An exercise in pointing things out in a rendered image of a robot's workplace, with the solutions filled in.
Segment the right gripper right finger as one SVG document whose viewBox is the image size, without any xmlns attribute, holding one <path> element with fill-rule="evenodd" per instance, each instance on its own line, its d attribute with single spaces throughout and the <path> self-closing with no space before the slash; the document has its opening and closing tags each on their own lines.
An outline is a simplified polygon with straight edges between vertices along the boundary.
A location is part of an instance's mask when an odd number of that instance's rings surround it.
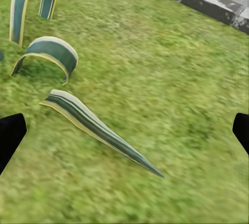
<svg viewBox="0 0 249 224">
<path fill-rule="evenodd" d="M 232 131 L 249 155 L 249 115 L 237 113 Z"/>
</svg>

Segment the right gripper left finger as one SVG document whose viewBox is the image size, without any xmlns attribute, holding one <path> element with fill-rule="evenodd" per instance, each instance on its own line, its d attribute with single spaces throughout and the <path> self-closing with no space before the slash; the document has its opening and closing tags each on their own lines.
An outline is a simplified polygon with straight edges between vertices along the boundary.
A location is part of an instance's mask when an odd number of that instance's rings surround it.
<svg viewBox="0 0 249 224">
<path fill-rule="evenodd" d="M 0 119 L 0 175 L 26 134 L 22 113 Z"/>
</svg>

